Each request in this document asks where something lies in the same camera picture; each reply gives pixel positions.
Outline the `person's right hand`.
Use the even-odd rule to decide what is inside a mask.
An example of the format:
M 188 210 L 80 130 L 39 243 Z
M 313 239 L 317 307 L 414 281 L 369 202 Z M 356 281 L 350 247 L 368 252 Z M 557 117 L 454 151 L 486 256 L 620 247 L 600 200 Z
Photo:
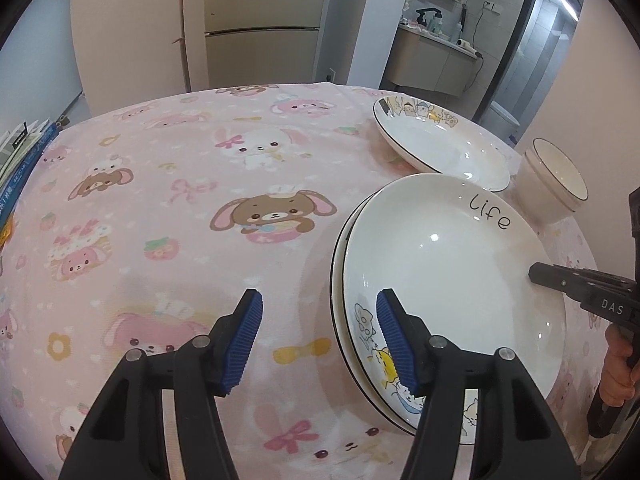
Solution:
M 632 344 L 616 325 L 605 331 L 608 343 L 600 378 L 598 393 L 603 403 L 612 408 L 620 408 L 636 393 L 639 380 L 639 364 L 630 367 L 627 359 L 632 355 Z

